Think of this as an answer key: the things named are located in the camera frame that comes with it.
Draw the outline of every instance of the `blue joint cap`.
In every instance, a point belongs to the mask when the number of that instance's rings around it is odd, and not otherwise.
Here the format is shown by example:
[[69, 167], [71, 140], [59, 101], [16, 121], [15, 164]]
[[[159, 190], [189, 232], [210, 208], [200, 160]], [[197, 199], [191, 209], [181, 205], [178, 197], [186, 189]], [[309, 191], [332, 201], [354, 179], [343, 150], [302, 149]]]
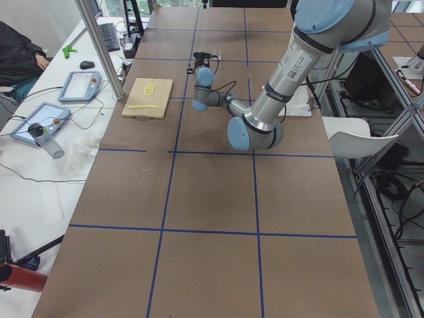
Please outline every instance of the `blue joint cap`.
[[332, 28], [350, 11], [354, 0], [300, 0], [295, 21], [305, 34], [316, 34]]
[[193, 99], [193, 108], [196, 111], [207, 111], [208, 107], [205, 104]]
[[210, 68], [202, 66], [196, 71], [196, 84], [204, 87], [209, 87], [215, 81], [215, 75]]
[[374, 35], [370, 38], [365, 38], [349, 44], [339, 45], [340, 53], [351, 53], [351, 52], [361, 52], [372, 50], [374, 48], [379, 48], [389, 40], [389, 31]]
[[250, 140], [246, 125], [240, 117], [230, 120], [227, 127], [228, 140], [237, 151], [249, 150]]

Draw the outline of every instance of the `computer mouse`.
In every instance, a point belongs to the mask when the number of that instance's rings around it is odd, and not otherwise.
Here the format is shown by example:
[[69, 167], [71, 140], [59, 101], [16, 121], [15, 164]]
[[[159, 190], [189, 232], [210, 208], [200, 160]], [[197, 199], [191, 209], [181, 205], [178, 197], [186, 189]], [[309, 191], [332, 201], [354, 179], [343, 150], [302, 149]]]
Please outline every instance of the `computer mouse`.
[[88, 68], [93, 68], [94, 66], [95, 66], [95, 64], [92, 61], [82, 61], [79, 64], [79, 68], [82, 69], [82, 70], [86, 70]]

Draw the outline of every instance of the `person's hand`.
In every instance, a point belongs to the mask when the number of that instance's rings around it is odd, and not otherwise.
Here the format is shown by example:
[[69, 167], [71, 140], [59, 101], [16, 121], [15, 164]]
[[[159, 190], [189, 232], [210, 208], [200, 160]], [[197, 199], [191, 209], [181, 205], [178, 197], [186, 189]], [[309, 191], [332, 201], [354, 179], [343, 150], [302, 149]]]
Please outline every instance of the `person's hand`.
[[36, 55], [35, 58], [37, 60], [37, 65], [40, 66], [42, 70], [45, 70], [50, 64], [50, 62], [46, 60], [43, 55]]

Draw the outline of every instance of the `red cylinder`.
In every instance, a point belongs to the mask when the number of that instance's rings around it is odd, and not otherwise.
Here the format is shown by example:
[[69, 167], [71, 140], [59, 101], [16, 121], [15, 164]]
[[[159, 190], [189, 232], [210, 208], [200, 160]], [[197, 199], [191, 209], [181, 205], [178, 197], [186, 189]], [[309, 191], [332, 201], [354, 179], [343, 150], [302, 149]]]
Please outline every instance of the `red cylinder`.
[[4, 264], [0, 266], [0, 285], [41, 292], [47, 280], [47, 275], [27, 270], [26, 268]]

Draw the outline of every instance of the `window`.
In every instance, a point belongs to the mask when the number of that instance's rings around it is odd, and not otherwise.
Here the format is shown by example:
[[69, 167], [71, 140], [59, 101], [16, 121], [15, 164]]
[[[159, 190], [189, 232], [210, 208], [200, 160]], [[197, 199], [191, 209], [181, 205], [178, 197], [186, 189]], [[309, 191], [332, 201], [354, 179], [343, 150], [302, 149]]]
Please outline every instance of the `window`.
[[[122, 17], [123, 13], [121, 11], [121, 1], [124, 0], [101, 0], [105, 2], [107, 10], [112, 17]], [[150, 6], [152, 5], [152, 0], [137, 0], [138, 10], [140, 11], [141, 16], [148, 16], [149, 11], [149, 2]], [[202, 7], [203, 4], [201, 0], [157, 0], [158, 5], [163, 7]]]

